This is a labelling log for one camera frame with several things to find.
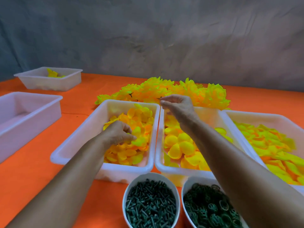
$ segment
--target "pile of yellow petals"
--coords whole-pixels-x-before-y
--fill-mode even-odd
[[[230,142],[233,142],[233,140],[226,135],[225,129],[215,128],[215,130]],[[194,141],[188,134],[181,130],[176,118],[170,114],[165,115],[164,150],[165,166],[179,167],[177,162],[180,162],[180,167],[182,168],[210,171],[209,166]]]
[[[219,84],[208,84],[208,87],[205,88],[202,84],[195,84],[189,78],[185,82],[180,81],[179,83],[179,85],[175,85],[174,81],[151,77],[140,85],[128,84],[111,96],[99,95],[95,104],[101,104],[107,99],[159,104],[161,97],[179,94],[189,96],[194,106],[229,109],[230,100],[226,99],[226,90]]]
[[[47,68],[47,72],[49,73],[48,74],[48,77],[56,77],[56,78],[62,78],[62,77],[65,77],[65,76],[58,76],[58,73],[55,72],[55,71],[52,71],[51,69]]]
[[[105,153],[104,162],[121,165],[137,165],[149,149],[150,135],[154,118],[152,111],[147,107],[135,103],[135,108],[131,108],[127,115],[122,113],[118,117],[112,116],[110,121],[104,124],[105,130],[111,123],[119,120],[128,124],[132,129],[132,134],[137,137],[131,143],[111,146]]]
[[[288,184],[304,185],[304,159],[290,153],[296,149],[293,139],[264,125],[234,124],[273,174]]]

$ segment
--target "white rectangular bin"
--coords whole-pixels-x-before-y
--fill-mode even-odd
[[[48,77],[47,68],[65,77]],[[19,77],[28,89],[68,91],[81,83],[81,72],[82,70],[79,69],[40,67],[38,69],[14,74],[14,76]]]
[[[242,112],[233,110],[223,110],[222,117],[226,121],[231,132],[239,140],[240,145],[244,149],[248,149],[253,159],[265,168],[267,167],[264,162],[246,140],[241,131],[236,127],[233,121],[238,123],[247,123],[254,126],[263,124],[269,128],[278,130],[280,133],[286,134],[288,138],[292,138],[295,141],[297,150],[294,150],[292,154],[304,158],[304,130],[288,118],[278,114]],[[304,195],[304,186],[291,186]]]
[[[0,163],[61,117],[61,99],[23,92],[0,97]]]
[[[236,147],[238,147],[248,155],[251,154],[245,146],[241,146],[239,144],[238,140],[231,133],[230,128],[221,116],[220,110],[205,107],[195,107],[194,109],[202,121],[206,122],[212,128],[224,128],[227,131],[227,136],[233,139],[233,144]],[[162,175],[169,178],[178,187],[182,187],[189,176],[199,176],[215,179],[211,171],[192,170],[185,168],[169,167],[164,165],[164,116],[165,111],[163,110],[163,108],[161,108],[158,127],[158,138],[155,152],[156,168],[162,173]]]
[[[104,163],[98,172],[96,179],[113,182],[130,183],[141,174],[150,172],[154,164],[155,145],[157,137],[160,106],[153,103],[106,100],[75,130],[52,154],[51,162],[65,165],[77,151],[91,138],[99,134],[104,123],[112,116],[127,114],[134,103],[148,107],[153,112],[154,123],[150,137],[148,157],[144,158],[139,166],[125,166],[112,163]]]

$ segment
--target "person's right hand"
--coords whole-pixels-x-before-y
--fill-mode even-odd
[[[169,109],[172,112],[181,129],[190,135],[190,126],[199,121],[190,97],[173,94],[161,98],[160,104],[164,109]]]

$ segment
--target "gray backdrop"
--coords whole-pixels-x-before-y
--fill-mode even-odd
[[[304,0],[0,0],[0,80],[41,66],[304,91]]]

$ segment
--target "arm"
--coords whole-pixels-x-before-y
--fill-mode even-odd
[[[86,142],[51,182],[6,228],[72,227],[111,145],[136,139],[131,128],[116,121]]]
[[[202,122],[187,96],[161,99],[196,143],[249,227],[304,227],[304,197]]]

